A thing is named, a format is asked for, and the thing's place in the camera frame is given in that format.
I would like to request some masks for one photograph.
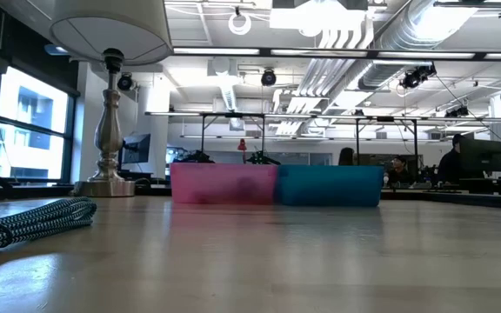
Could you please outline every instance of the wooden table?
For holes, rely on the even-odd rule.
[[[501,312],[501,210],[102,199],[92,227],[0,250],[0,312],[38,311]]]

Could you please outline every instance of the person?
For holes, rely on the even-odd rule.
[[[353,157],[355,155],[355,150],[352,148],[343,148],[339,152],[339,161],[337,165],[353,165]]]
[[[464,178],[463,167],[461,166],[461,140],[464,137],[456,134],[451,140],[453,148],[450,152],[442,156],[438,165],[438,181],[443,183],[459,183],[459,179]]]
[[[412,177],[409,171],[405,168],[407,160],[403,156],[396,156],[391,161],[393,164],[393,169],[388,171],[388,184],[394,185],[397,183],[412,183]]]

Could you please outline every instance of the teal bin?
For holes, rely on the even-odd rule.
[[[292,206],[376,207],[383,181],[379,166],[280,165],[276,198]]]

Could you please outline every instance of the braided cable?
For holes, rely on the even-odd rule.
[[[0,218],[0,248],[92,224],[97,206],[87,197],[63,199]]]

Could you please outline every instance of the lamp shade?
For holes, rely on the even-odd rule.
[[[124,65],[156,63],[172,51],[162,0],[56,0],[53,41],[72,55],[101,61],[109,48]]]

